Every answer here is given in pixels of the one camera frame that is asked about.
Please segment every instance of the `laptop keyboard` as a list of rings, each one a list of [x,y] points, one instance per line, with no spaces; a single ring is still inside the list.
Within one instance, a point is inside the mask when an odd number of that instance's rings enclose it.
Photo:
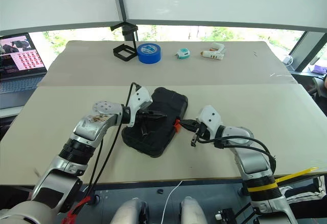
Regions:
[[[36,89],[36,85],[42,80],[42,78],[43,76],[1,82],[0,94]]]

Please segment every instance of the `purple object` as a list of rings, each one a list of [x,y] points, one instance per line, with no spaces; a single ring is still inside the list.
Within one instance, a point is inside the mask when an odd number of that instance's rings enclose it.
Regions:
[[[318,74],[326,74],[327,67],[323,67],[323,66],[315,64],[313,67],[310,68],[310,71],[313,73],[318,73]]]

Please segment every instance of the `window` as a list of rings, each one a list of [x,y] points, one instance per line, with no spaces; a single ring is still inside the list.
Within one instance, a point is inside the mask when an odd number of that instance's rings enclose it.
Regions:
[[[319,73],[320,71],[323,71],[324,68],[327,68],[327,43],[322,47],[322,49],[312,59],[312,61],[307,65],[307,67],[304,68],[303,72]]]
[[[208,27],[138,25],[139,41],[265,41],[273,53],[283,60],[304,31]]]
[[[110,27],[33,32],[30,36],[47,69],[71,40],[124,40],[122,28],[112,32]]]

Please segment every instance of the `black bracket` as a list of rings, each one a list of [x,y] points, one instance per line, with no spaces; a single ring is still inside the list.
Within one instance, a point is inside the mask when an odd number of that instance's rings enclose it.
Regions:
[[[129,61],[132,58],[134,58],[135,56],[137,56],[137,51],[136,51],[136,42],[135,42],[135,36],[134,36],[134,32],[138,30],[136,25],[133,25],[131,23],[128,22],[122,22],[119,23],[118,25],[115,26],[111,26],[110,29],[111,31],[122,27],[123,28],[123,36],[132,35],[132,39],[133,39],[133,45],[134,47],[132,48],[131,46],[128,46],[126,44],[122,44],[116,48],[113,49],[113,54],[114,56],[116,56],[117,58],[123,60],[123,61]],[[121,51],[125,51],[127,53],[129,53],[130,55],[125,57],[123,55],[120,54]]]

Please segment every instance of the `laptop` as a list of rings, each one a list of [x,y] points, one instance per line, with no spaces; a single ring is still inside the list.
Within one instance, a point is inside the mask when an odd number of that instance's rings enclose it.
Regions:
[[[25,105],[45,74],[28,33],[0,37],[0,109]]]

